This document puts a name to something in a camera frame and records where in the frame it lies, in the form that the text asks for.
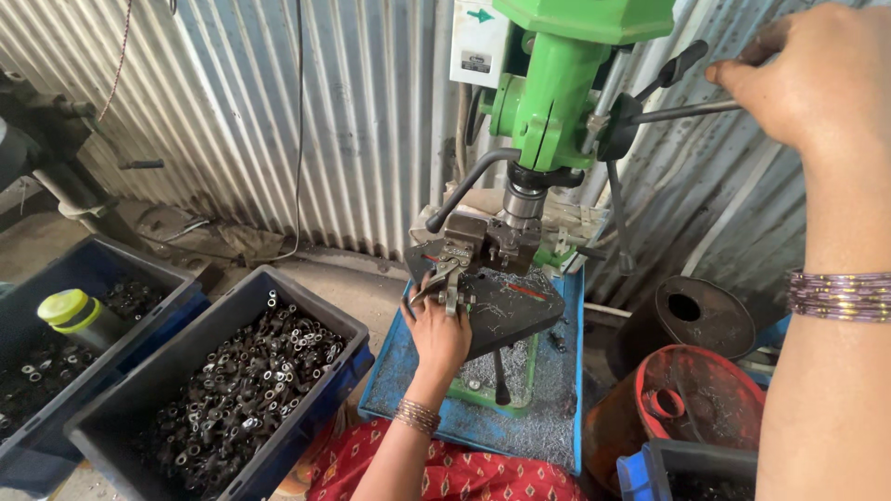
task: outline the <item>red fabric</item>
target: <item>red fabric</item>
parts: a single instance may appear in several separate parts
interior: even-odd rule
[[[313,470],[307,501],[347,500],[372,462],[390,421],[364,423],[331,442]],[[547,499],[584,501],[584,495],[562,468],[544,461],[470,452],[430,442],[421,499]]]

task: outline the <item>blue plastic crate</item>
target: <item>blue plastic crate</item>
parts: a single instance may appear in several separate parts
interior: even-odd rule
[[[192,274],[98,235],[85,238],[0,298],[0,370],[17,372],[21,355],[46,331],[37,307],[47,296],[72,288],[102,296],[122,277],[166,297],[0,446],[0,486],[35,497],[51,494],[83,459],[62,433],[65,422],[210,306]]]
[[[159,409],[179,398],[180,388],[210,351],[268,308],[271,289],[281,301],[296,305],[303,315],[349,343],[217,501],[270,496],[372,367],[368,327],[280,271],[269,266],[257,268],[66,425],[66,433],[93,467],[129,501],[189,497],[174,480],[142,464],[131,447],[132,439],[156,419]]]
[[[467,445],[476,450],[485,450],[507,456],[532,457],[550,461],[578,475],[582,468],[582,336],[584,271],[568,275],[566,280],[553,280],[554,287],[566,301],[564,318],[568,324],[558,321],[552,328],[562,333],[566,340],[566,353],[559,353],[550,342],[547,332],[539,336],[538,351],[535,355],[535,376],[533,380],[531,406],[528,414],[510,417],[496,409],[482,407],[455,398],[446,398],[439,414],[442,423],[436,437],[453,443]],[[387,339],[380,348],[378,361],[372,369],[368,384],[359,401],[358,413],[363,419],[384,417],[392,419],[396,404],[404,396],[405,390],[418,365],[418,352],[414,348],[412,335],[405,325],[402,313],[396,312]],[[539,390],[535,385],[555,389],[552,392]],[[567,396],[575,399],[575,409],[564,417],[563,407]],[[537,445],[536,434],[539,424],[546,419],[565,419],[568,423],[568,447],[562,456],[564,460],[542,457]],[[509,437],[530,437],[525,443],[509,444]]]
[[[652,439],[641,452],[616,461],[622,501],[672,501],[669,473],[701,473],[755,485],[758,453],[683,442]]]

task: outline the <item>black metal container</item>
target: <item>black metal container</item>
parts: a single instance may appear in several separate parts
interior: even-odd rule
[[[621,381],[670,344],[699,346],[734,360],[754,343],[755,323],[739,300],[705,280],[672,276],[619,329],[607,347],[607,362]]]

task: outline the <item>black plastic crate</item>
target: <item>black plastic crate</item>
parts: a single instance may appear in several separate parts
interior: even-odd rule
[[[218,501],[269,497],[374,363],[368,327],[278,270],[262,266],[235,285],[192,324],[105,391],[66,425],[66,433],[93,467],[129,501],[188,499],[174,480],[146,468],[129,447],[158,411],[205,363],[205,356],[267,309],[269,291],[302,315],[349,340],[331,369],[267,443],[226,487]]]
[[[165,299],[0,446],[0,486],[34,497],[51,494],[83,459],[62,426],[210,306],[192,274],[99,235],[88,236],[0,298],[0,370],[18,372],[21,357],[46,339],[37,307],[47,296],[79,288],[100,297],[123,277]],[[64,337],[52,330],[46,336]]]

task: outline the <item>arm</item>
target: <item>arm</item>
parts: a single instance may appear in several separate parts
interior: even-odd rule
[[[429,275],[424,278],[421,287],[428,279]],[[418,286],[414,285],[409,297],[417,294],[418,290]],[[445,312],[446,307],[437,304],[430,296],[424,300],[422,307],[415,309],[416,318],[405,305],[402,306],[402,316],[412,331],[419,359],[405,399],[434,412],[439,411],[449,383],[470,350],[467,314],[462,312],[460,316],[453,317]],[[418,499],[429,445],[429,435],[393,421],[352,498],[375,501]]]
[[[823,4],[707,78],[801,154],[807,273],[891,271],[891,9]],[[779,57],[757,66],[773,53]],[[757,499],[879,499],[891,325],[795,315],[761,431]]]

